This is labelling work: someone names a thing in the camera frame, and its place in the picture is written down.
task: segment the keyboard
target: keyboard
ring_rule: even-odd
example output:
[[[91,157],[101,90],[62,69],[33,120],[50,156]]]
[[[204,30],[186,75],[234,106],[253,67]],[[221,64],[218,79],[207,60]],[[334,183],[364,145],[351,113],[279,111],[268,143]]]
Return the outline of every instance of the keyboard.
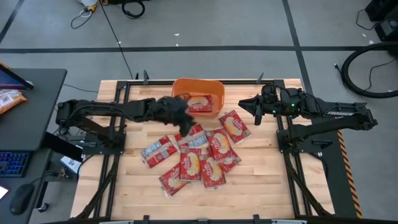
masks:
[[[31,152],[0,151],[0,177],[24,177]]]

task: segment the gray floor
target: gray floor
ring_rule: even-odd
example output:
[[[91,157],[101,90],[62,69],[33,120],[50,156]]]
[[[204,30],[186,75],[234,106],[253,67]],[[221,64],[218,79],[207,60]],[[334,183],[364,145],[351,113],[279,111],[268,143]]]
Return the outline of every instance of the gray floor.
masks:
[[[355,26],[356,13],[370,0],[289,0],[301,46],[360,46],[377,43],[376,33]],[[282,0],[152,0],[138,20],[123,16],[116,6],[105,8],[123,47],[278,45],[293,46]],[[0,1],[0,30],[15,0]],[[82,9],[76,1],[25,0],[0,49],[117,47],[101,9],[81,29],[70,20]],[[370,27],[367,15],[359,22]],[[398,220],[398,152],[394,147],[398,99],[374,100],[345,89],[333,64],[342,64],[351,52],[303,52],[315,95],[328,101],[368,102],[379,125],[368,132],[344,130],[351,169],[366,218]],[[126,52],[133,73],[156,78],[302,78],[294,51]],[[385,52],[360,56],[350,67],[353,80],[367,87],[369,69],[388,62]],[[100,80],[128,79],[120,53],[0,54],[0,62],[21,68],[66,68],[65,83],[97,90]],[[393,62],[374,70],[373,90],[397,90]],[[64,87],[58,101],[94,100],[95,93]],[[49,126],[54,131],[54,121]],[[50,185],[48,212],[35,212],[31,223],[66,220],[75,184]]]

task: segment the orange plastic bin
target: orange plastic bin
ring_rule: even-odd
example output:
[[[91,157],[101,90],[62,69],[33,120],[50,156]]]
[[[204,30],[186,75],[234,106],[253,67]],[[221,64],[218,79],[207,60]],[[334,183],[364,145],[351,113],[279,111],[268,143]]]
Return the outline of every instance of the orange plastic bin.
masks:
[[[204,118],[215,118],[224,106],[224,85],[216,80],[202,80],[196,78],[179,78],[174,81],[172,96],[189,93],[191,96],[211,95],[213,111],[203,113],[190,113]]]

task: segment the wooden table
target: wooden table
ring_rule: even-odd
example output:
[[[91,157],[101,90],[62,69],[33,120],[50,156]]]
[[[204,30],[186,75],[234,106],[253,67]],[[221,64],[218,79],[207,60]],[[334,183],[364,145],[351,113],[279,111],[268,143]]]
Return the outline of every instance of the wooden table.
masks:
[[[286,87],[301,87],[299,79],[284,81]],[[113,101],[116,82],[101,82],[98,101]],[[206,191],[202,184],[188,184],[173,197],[165,197],[158,178],[179,162],[179,154],[175,153],[148,169],[141,162],[139,152],[166,134],[178,133],[178,127],[156,122],[127,121],[126,148],[119,162],[111,219],[142,220],[143,215],[150,215],[151,220],[252,219],[254,214],[259,214],[261,218],[293,218],[285,163],[275,135],[277,121],[272,115],[265,115],[261,125],[255,126],[254,118],[238,106],[239,100],[260,93],[261,87],[262,85],[225,86],[224,107],[220,115],[236,110],[252,135],[238,145],[230,141],[242,161],[226,174],[226,185],[218,190]],[[170,94],[171,86],[134,86],[130,90],[129,99],[160,98]],[[109,125],[109,118],[95,117],[93,120],[103,126]],[[221,127],[218,119],[198,118],[197,122],[205,129]],[[294,123],[310,124],[310,121],[296,118]],[[96,192],[102,161],[103,156],[94,156],[81,168],[71,217],[78,215]],[[333,213],[321,161],[302,154],[302,164],[308,188],[324,208]],[[303,214],[302,196],[297,191]],[[102,215],[105,206],[106,197],[103,198]]]

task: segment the monitor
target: monitor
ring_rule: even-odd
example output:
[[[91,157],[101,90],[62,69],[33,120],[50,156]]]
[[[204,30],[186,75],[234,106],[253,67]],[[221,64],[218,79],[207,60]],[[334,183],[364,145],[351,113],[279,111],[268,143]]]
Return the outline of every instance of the monitor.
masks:
[[[33,84],[0,65],[0,89],[31,90],[33,89]]]

